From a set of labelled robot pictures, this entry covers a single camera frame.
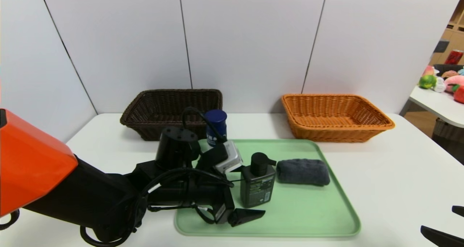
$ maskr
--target blue bottle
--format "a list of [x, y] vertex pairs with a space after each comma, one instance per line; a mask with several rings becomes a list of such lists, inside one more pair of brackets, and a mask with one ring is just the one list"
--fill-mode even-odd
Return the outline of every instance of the blue bottle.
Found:
[[[227, 119], [227, 114], [220, 110], [214, 109], [206, 112], [204, 115], [209, 122], [216, 128], [220, 135], [227, 137], [227, 125], [225, 124], [225, 120]], [[214, 147], [216, 145], [216, 135], [212, 131], [212, 129], [207, 125], [206, 126], [206, 138], [208, 145]]]

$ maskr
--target black cable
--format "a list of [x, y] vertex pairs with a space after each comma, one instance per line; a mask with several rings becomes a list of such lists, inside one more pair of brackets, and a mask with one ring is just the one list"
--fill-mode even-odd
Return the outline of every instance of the black cable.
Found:
[[[195, 211], [197, 211], [197, 214], [198, 214], [205, 222], [207, 222], [208, 224], [214, 224], [214, 223], [215, 223], [215, 220], [210, 219], [210, 218], [208, 218], [206, 215], [204, 215], [204, 213], [202, 213], [202, 211], [200, 211], [200, 208], [199, 208], [196, 204], [194, 204], [193, 206], [194, 206], [194, 208], [195, 208]], [[214, 215], [211, 209], [208, 208], [207, 211], [208, 211], [210, 214]]]
[[214, 180], [217, 180], [217, 181], [220, 181], [221, 183], [229, 186], [229, 187], [234, 187], [234, 184], [232, 182], [230, 182], [229, 180], [223, 178], [223, 177], [220, 177], [220, 176], [216, 176], [216, 175], [213, 175], [211, 173], [208, 173], [206, 171], [203, 171], [203, 170], [199, 170], [199, 169], [195, 169], [195, 168], [188, 168], [188, 167], [181, 167], [181, 168], [174, 168], [174, 169], [171, 169], [167, 172], [164, 172], [162, 174], [160, 174], [159, 176], [157, 176], [155, 179], [153, 179], [143, 190], [142, 190], [142, 195], [148, 193], [149, 189], [151, 189], [153, 186], [155, 186], [156, 184], [160, 183], [161, 179], [164, 179], [164, 177], [166, 176], [169, 176], [169, 175], [172, 175], [172, 174], [175, 174], [175, 173], [178, 173], [178, 172], [183, 172], [184, 174], [187, 174], [187, 173], [197, 173], [197, 174], [201, 174], [201, 175], [204, 175], [204, 176], [208, 176]]
[[116, 247], [118, 245], [121, 245], [123, 242], [125, 242], [129, 238], [132, 232], [128, 231], [121, 239], [116, 240], [114, 242], [99, 242], [97, 240], [90, 238], [90, 236], [86, 232], [86, 227], [84, 226], [80, 227], [80, 233], [81, 233], [82, 239], [85, 242], [95, 247]]
[[150, 212], [159, 212], [164, 210], [176, 210], [176, 209], [185, 209], [192, 208], [192, 206], [169, 206], [169, 207], [157, 207], [157, 206], [148, 206], [147, 210]]
[[211, 122], [203, 115], [203, 113], [198, 110], [197, 108], [194, 108], [194, 107], [186, 107], [184, 109], [184, 112], [182, 112], [182, 126], [184, 128], [187, 128], [187, 124], [185, 123], [185, 115], [187, 112], [189, 111], [193, 111], [195, 113], [197, 113], [197, 115], [199, 115], [203, 121], [209, 126], [209, 128], [211, 128], [211, 130], [214, 132], [214, 135], [216, 135], [216, 138], [219, 140], [218, 142], [219, 143], [225, 143], [227, 141], [227, 138], [225, 138], [224, 136], [222, 136], [221, 134], [219, 134], [218, 130], [214, 127], [213, 124], [211, 124]]
[[12, 226], [20, 217], [20, 210], [17, 209], [10, 213], [10, 221], [4, 224], [0, 224], [0, 231], [5, 230], [8, 227]]

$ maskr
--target cable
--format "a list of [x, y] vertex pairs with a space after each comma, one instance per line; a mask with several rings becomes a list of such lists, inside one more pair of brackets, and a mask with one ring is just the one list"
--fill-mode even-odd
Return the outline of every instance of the cable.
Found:
[[185, 209], [192, 208], [192, 206], [169, 206], [169, 207], [157, 207], [157, 206], [148, 206], [147, 210], [150, 212], [159, 212], [164, 210], [176, 210], [176, 209]]
[[219, 141], [219, 143], [225, 143], [227, 141], [227, 138], [225, 138], [224, 136], [222, 136], [221, 134], [219, 134], [218, 130], [214, 127], [213, 124], [211, 124], [211, 122], [203, 115], [203, 113], [198, 110], [197, 108], [194, 108], [194, 107], [186, 107], [184, 109], [184, 112], [182, 112], [182, 126], [184, 128], [187, 128], [187, 124], [185, 123], [185, 115], [187, 112], [189, 111], [193, 111], [195, 113], [197, 113], [197, 115], [199, 115], [203, 121], [209, 126], [209, 128], [211, 128], [211, 130], [214, 132], [214, 135], [216, 135], [216, 138]]
[[128, 231], [121, 239], [116, 240], [114, 242], [99, 242], [97, 240], [90, 238], [90, 236], [86, 232], [86, 227], [84, 226], [80, 227], [80, 233], [81, 233], [82, 239], [85, 242], [95, 247], [116, 247], [118, 245], [121, 245], [123, 242], [125, 242], [129, 238], [132, 232]]
[[8, 227], [12, 226], [17, 220], [18, 218], [20, 217], [20, 210], [17, 209], [13, 212], [10, 213], [10, 221], [5, 223], [5, 224], [0, 224], [0, 231], [1, 230], [5, 230], [7, 229]]
[[146, 193], [148, 193], [148, 191], [153, 187], [153, 186], [156, 186], [158, 183], [160, 183], [161, 179], [164, 179], [166, 176], [170, 176], [172, 174], [175, 174], [175, 173], [184, 173], [184, 174], [187, 174], [187, 173], [197, 173], [197, 174], [201, 174], [201, 175], [204, 175], [204, 176], [208, 176], [214, 180], [217, 180], [229, 187], [234, 187], [234, 184], [232, 182], [230, 182], [229, 180], [223, 178], [223, 177], [220, 177], [220, 176], [216, 176], [216, 175], [213, 175], [211, 173], [208, 173], [206, 171], [203, 171], [203, 170], [199, 170], [199, 169], [195, 169], [195, 168], [189, 168], [189, 167], [181, 167], [181, 168], [174, 168], [174, 169], [171, 169], [167, 172], [164, 172], [162, 174], [160, 174], [159, 176], [157, 176], [155, 179], [153, 179], [148, 185], [146, 185], [146, 187], [142, 190], [141, 194], [144, 195]]
[[232, 180], [231, 182], [233, 183], [235, 181], [245, 181], [245, 179]]

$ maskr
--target black chair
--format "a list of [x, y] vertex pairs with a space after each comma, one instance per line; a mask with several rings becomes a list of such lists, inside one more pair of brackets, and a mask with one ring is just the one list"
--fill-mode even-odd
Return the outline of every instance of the black chair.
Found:
[[453, 65], [453, 64], [434, 64], [434, 67], [436, 70], [439, 70], [440, 73], [437, 74], [438, 77], [441, 77], [443, 73], [449, 71], [449, 70], [454, 70], [458, 72], [459, 70], [462, 70], [464, 65]]

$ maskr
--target bottle label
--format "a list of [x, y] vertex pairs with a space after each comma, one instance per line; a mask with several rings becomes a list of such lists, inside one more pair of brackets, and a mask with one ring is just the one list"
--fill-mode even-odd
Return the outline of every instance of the bottle label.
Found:
[[266, 177], [262, 180], [250, 183], [250, 205], [263, 204], [270, 201], [272, 188], [274, 187], [274, 177]]

